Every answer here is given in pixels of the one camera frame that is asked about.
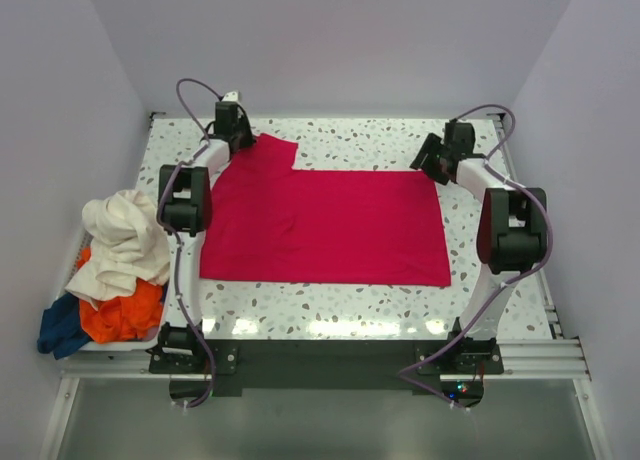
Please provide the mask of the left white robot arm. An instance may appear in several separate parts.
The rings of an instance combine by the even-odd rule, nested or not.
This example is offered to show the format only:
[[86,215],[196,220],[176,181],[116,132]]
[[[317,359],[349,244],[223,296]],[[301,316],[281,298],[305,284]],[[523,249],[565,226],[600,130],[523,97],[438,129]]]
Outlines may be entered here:
[[232,91],[215,104],[214,120],[202,132],[196,151],[175,165],[160,168],[158,219],[170,246],[170,277],[166,287],[153,373],[231,375],[236,349],[230,344],[202,345],[200,262],[206,231],[213,219],[211,188],[242,149],[255,144],[240,94]]

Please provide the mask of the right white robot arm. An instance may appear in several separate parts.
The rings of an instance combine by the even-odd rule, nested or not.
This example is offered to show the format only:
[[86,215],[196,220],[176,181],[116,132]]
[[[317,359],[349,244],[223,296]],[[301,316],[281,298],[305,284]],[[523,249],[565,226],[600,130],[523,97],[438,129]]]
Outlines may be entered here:
[[448,341],[401,370],[401,375],[428,365],[448,367],[467,358],[490,359],[511,292],[517,283],[539,271],[549,257],[553,234],[545,191],[524,187],[500,174],[491,167],[489,157],[474,148],[473,125],[452,119],[441,137],[427,136],[411,163],[412,169],[441,185],[454,183],[481,203],[476,236],[480,274]]

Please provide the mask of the magenta t shirt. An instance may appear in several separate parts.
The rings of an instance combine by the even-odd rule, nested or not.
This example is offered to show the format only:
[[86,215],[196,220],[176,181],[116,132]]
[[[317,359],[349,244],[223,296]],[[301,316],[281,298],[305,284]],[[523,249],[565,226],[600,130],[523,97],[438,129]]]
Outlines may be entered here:
[[415,171],[296,170],[297,150],[261,135],[222,171],[201,278],[450,286],[432,180]]

